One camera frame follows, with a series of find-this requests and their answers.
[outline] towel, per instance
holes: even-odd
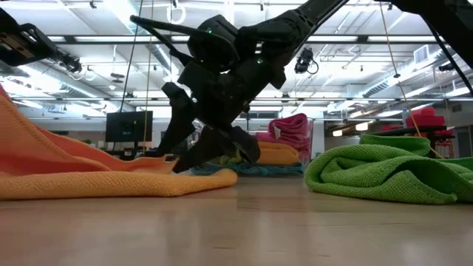
[[[0,199],[173,197],[233,185],[223,169],[211,177],[171,175],[163,158],[123,162],[42,130],[11,104],[0,85]]]
[[[221,166],[216,163],[204,163],[201,166],[191,168],[191,173],[196,175],[208,175],[218,173],[223,169],[235,171],[238,175],[276,177],[276,176],[302,176],[304,170],[301,163],[291,166],[264,166],[252,165],[244,162],[235,165]]]
[[[299,162],[299,153],[295,148],[280,144],[267,143],[264,141],[258,142],[261,155],[256,164],[270,165],[270,166],[291,166]],[[226,155],[221,156],[217,161],[212,160],[210,163],[218,163],[222,166],[229,166],[233,164],[243,163],[243,158],[237,152],[233,157]]]
[[[300,158],[307,158],[310,156],[307,127],[307,115],[297,114],[272,120],[268,125],[268,132],[257,132],[256,138],[265,142],[289,145],[299,152]]]
[[[261,155],[257,164],[272,166],[292,166],[299,162],[299,153],[295,148],[281,143],[258,142]]]
[[[424,157],[422,137],[362,136],[317,157],[304,177],[315,192],[393,202],[473,202],[473,158]]]

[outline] red towel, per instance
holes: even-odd
[[[268,133],[256,133],[256,138],[271,143],[282,143],[295,148],[300,158],[310,156],[310,138],[307,136],[307,115],[297,114],[291,117],[272,120]]]

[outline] wire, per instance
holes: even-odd
[[[411,110],[411,106],[409,105],[409,102],[407,101],[407,97],[406,97],[406,93],[404,92],[404,88],[402,87],[402,84],[401,82],[399,81],[399,73],[398,73],[398,68],[396,67],[396,63],[394,61],[394,55],[392,55],[392,49],[391,49],[391,43],[389,42],[389,34],[387,32],[387,26],[386,26],[386,18],[384,18],[384,11],[383,11],[383,4],[381,2],[379,2],[379,9],[381,10],[381,17],[383,18],[383,25],[384,25],[384,32],[386,33],[386,40],[387,40],[387,47],[389,49],[389,54],[391,56],[391,62],[392,62],[392,67],[394,67],[394,72],[395,72],[395,76],[397,77],[398,79],[398,85],[399,85],[399,88],[401,89],[401,92],[402,92],[402,95],[404,97],[404,100],[406,102],[406,106],[409,110],[409,115],[412,119],[412,122],[414,123],[414,127],[415,127],[415,130],[417,131],[417,134],[419,137],[421,137],[421,130],[419,130],[419,127],[417,125],[417,122],[415,122],[415,119],[414,119],[414,115],[412,114],[412,110]],[[438,154],[437,151],[435,151],[435,149],[433,149],[432,147],[430,147],[430,150],[437,156],[439,157],[440,159],[443,159],[442,155]]]
[[[151,20],[154,18],[154,8],[151,9]],[[149,54],[148,54],[148,77],[146,81],[146,102],[145,102],[145,132],[143,136],[143,156],[146,153],[146,132],[148,126],[148,96],[149,96],[149,81],[151,76],[151,51],[153,47],[153,37],[149,36]]]
[[[141,0],[141,3],[140,3],[140,11],[138,12],[138,15],[141,16],[141,10],[143,9],[143,0]],[[121,98],[121,104],[120,104],[120,109],[119,109],[119,113],[121,113],[123,111],[123,105],[125,103],[125,96],[126,96],[126,87],[128,86],[128,77],[129,77],[129,74],[130,74],[130,69],[132,68],[132,59],[133,59],[133,54],[135,53],[135,44],[136,44],[136,37],[138,35],[138,28],[139,26],[136,26],[136,29],[135,29],[135,36],[133,38],[133,45],[132,45],[132,52],[130,53],[130,60],[128,62],[128,69],[126,71],[126,78],[125,78],[125,86],[123,88],[123,96]]]
[[[468,78],[466,78],[465,73],[463,73],[463,71],[461,71],[461,68],[458,66],[457,62],[455,62],[452,55],[450,55],[450,52],[445,47],[445,44],[443,44],[442,40],[440,39],[440,36],[438,35],[438,33],[434,29],[434,27],[428,21],[426,21],[426,23],[427,23],[427,26],[429,27],[430,31],[432,32],[433,36],[435,37],[435,40],[437,41],[438,45],[440,46],[442,51],[445,53],[446,57],[449,59],[452,66],[455,68],[455,70],[457,71],[457,73],[460,76],[460,78],[462,79],[462,81],[465,83],[465,86],[470,91],[470,94],[473,96],[472,85],[470,84]]]

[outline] black screen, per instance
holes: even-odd
[[[146,139],[152,141],[153,111],[148,111],[145,120],[145,112],[117,112],[106,115],[106,142],[139,142]]]

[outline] desk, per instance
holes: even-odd
[[[420,133],[427,133],[427,138],[430,140],[430,147],[435,150],[435,142],[437,140],[444,140],[447,138],[453,138],[453,136],[437,136],[435,132],[446,130],[446,126],[419,126]],[[417,129],[415,128],[402,128],[402,129],[393,129],[385,132],[377,132],[372,135],[375,136],[404,136],[405,134],[415,134]],[[437,155],[430,151],[429,156],[431,158],[436,158]]]
[[[410,205],[240,178],[177,198],[0,202],[1,266],[470,265],[472,205]]]

